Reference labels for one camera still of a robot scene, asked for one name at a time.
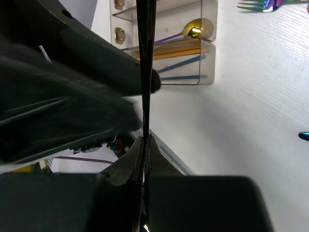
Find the iridescent rainbow fork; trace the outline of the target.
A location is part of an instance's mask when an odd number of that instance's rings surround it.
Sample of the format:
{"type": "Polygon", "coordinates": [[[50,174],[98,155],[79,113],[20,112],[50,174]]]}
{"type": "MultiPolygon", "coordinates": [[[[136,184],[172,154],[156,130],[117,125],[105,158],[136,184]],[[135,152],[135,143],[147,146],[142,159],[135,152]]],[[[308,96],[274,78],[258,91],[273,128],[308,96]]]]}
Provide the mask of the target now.
{"type": "Polygon", "coordinates": [[[308,0],[240,0],[238,8],[256,12],[273,12],[286,4],[308,3],[308,0]]]}

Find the black spoon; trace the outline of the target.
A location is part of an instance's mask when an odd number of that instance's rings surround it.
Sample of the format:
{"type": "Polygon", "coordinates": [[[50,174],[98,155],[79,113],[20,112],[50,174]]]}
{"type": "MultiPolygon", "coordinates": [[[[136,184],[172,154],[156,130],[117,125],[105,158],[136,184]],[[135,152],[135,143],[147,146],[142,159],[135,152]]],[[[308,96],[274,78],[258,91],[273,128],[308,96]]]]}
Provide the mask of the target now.
{"type": "Polygon", "coordinates": [[[150,99],[151,99],[151,81],[153,73],[153,56],[155,43],[155,18],[156,1],[138,0],[137,3],[137,22],[139,34],[139,53],[140,53],[140,72],[142,89],[142,113],[143,113],[143,142],[142,162],[144,182],[143,182],[143,211],[140,216],[140,231],[147,231],[144,227],[148,223],[149,216],[149,143],[152,135],[149,133],[150,125],[150,99]]]}

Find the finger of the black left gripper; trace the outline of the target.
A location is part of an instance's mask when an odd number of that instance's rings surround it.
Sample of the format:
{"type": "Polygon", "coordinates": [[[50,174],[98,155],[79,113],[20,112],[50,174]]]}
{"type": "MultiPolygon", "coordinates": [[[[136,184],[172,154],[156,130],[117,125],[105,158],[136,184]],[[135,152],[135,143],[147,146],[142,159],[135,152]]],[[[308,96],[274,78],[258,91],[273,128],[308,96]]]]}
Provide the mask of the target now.
{"type": "Polygon", "coordinates": [[[84,26],[57,0],[0,3],[0,162],[79,149],[140,121],[140,62],[84,26]]]}

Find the iridescent rainbow spoon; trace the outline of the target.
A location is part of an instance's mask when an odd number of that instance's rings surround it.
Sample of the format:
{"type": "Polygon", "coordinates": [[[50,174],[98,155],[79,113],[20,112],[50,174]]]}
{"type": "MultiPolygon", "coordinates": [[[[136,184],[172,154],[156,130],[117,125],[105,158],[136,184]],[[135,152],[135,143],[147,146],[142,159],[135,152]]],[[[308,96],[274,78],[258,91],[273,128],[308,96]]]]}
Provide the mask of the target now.
{"type": "Polygon", "coordinates": [[[214,32],[214,24],[207,18],[198,18],[187,23],[180,33],[155,41],[155,44],[163,43],[180,36],[184,38],[209,39],[214,32]]]}

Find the orange chopstick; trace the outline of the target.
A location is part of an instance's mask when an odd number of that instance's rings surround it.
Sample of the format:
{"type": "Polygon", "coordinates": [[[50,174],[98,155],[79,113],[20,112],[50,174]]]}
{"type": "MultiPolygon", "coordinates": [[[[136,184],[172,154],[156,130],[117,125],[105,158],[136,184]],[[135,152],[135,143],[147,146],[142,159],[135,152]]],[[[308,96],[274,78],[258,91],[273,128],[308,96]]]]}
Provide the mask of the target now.
{"type": "Polygon", "coordinates": [[[199,39],[190,39],[190,40],[155,44],[154,56],[164,55],[168,53],[183,52],[198,48],[200,48],[199,39]]]}
{"type": "Polygon", "coordinates": [[[153,60],[195,55],[195,54],[200,54],[200,53],[207,53],[209,51],[210,49],[207,47],[204,47],[204,48],[193,47],[187,50],[174,49],[174,50],[157,51],[157,52],[154,52],[153,60]]]}

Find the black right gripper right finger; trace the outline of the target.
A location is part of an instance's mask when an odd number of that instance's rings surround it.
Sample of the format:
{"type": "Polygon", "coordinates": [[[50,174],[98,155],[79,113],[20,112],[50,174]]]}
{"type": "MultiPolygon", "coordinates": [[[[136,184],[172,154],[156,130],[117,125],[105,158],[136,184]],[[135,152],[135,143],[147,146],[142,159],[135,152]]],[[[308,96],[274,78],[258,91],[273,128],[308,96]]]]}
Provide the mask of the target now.
{"type": "Polygon", "coordinates": [[[152,232],[271,232],[262,193],[247,176],[183,175],[146,144],[145,207],[152,232]]]}

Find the grey-blue chopstick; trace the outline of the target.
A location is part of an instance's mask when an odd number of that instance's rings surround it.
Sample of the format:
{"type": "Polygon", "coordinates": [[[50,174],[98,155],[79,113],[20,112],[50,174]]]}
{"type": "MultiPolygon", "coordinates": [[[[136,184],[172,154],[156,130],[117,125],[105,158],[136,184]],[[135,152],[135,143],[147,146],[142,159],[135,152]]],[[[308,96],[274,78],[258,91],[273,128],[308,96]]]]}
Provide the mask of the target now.
{"type": "Polygon", "coordinates": [[[157,70],[157,72],[158,72],[158,73],[167,72],[167,71],[170,71],[170,70],[179,68],[179,67],[181,67],[181,66],[184,66],[184,65],[187,65],[187,64],[196,62],[196,61],[204,60],[205,58],[206,58],[205,55],[196,56],[196,57],[193,57],[193,58],[190,58],[190,59],[187,59],[187,60],[178,62],[178,63],[176,63],[176,64],[173,64],[173,65],[164,67],[164,68],[162,68],[162,69],[160,69],[160,70],[157,70]]]}
{"type": "Polygon", "coordinates": [[[161,80],[191,80],[207,78],[207,75],[185,75],[185,76],[173,76],[173,77],[161,77],[161,80]]]}

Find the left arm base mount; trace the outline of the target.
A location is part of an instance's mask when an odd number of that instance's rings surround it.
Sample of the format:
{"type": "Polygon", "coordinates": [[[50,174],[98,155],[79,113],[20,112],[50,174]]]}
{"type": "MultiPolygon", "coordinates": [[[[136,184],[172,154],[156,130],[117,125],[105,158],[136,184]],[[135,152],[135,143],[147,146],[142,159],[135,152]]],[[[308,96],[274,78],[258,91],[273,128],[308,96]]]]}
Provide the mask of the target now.
{"type": "Polygon", "coordinates": [[[89,153],[98,151],[100,148],[107,148],[112,151],[118,158],[122,157],[132,146],[133,137],[126,133],[120,134],[107,139],[95,140],[81,147],[70,148],[73,154],[89,153]]]}

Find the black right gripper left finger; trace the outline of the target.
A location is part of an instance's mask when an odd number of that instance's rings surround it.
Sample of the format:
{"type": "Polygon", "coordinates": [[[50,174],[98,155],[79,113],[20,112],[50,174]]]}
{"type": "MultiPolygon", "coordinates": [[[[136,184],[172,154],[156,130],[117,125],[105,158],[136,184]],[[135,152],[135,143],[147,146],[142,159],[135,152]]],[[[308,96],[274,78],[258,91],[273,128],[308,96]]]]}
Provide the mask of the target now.
{"type": "Polygon", "coordinates": [[[0,176],[3,232],[137,232],[144,140],[98,174],[0,176]]]}

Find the clear four-compartment organizer tray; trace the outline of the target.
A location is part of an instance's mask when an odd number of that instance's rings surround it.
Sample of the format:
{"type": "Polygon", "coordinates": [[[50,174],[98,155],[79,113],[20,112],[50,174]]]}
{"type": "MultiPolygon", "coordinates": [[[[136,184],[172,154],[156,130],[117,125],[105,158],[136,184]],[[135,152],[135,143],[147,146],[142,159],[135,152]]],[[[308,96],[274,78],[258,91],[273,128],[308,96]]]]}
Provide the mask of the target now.
{"type": "MultiPolygon", "coordinates": [[[[153,68],[160,70],[178,62],[205,55],[204,60],[196,61],[179,68],[158,73],[161,77],[207,75],[207,78],[191,80],[161,80],[163,85],[211,85],[215,77],[215,52],[213,44],[216,39],[218,2],[216,0],[158,0],[156,2],[156,23],[154,41],[180,33],[190,21],[207,18],[214,24],[213,35],[209,39],[200,40],[200,48],[210,49],[207,53],[188,55],[175,58],[153,60],[153,68]]],[[[140,59],[139,36],[137,23],[137,8],[134,0],[112,0],[111,14],[111,42],[112,45],[140,59]]],[[[176,42],[194,38],[178,38],[163,42],[176,42]]]]}

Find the blue table knife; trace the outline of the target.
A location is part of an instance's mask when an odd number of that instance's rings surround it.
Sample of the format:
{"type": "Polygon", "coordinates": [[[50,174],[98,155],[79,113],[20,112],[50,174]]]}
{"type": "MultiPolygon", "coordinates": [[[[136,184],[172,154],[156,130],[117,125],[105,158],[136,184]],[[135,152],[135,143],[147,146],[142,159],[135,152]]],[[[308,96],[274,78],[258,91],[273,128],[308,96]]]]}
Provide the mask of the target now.
{"type": "Polygon", "coordinates": [[[302,131],[298,134],[299,138],[305,141],[309,141],[309,132],[308,131],[302,131]]]}

